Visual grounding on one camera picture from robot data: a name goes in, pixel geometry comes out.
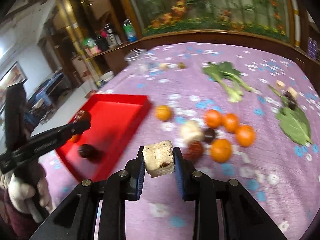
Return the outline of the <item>left gloved hand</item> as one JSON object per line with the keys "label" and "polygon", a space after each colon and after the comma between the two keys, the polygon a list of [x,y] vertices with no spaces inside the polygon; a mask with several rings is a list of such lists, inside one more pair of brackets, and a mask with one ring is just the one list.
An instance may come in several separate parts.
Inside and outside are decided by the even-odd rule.
{"label": "left gloved hand", "polygon": [[32,202],[32,197],[36,193],[40,195],[39,204],[49,213],[53,210],[52,198],[49,193],[48,182],[46,180],[46,172],[40,164],[40,180],[36,188],[25,183],[22,179],[17,178],[12,171],[3,174],[1,173],[1,189],[8,190],[9,199],[17,211],[24,214],[32,215],[36,223],[42,223],[45,218],[37,211],[35,204]]}

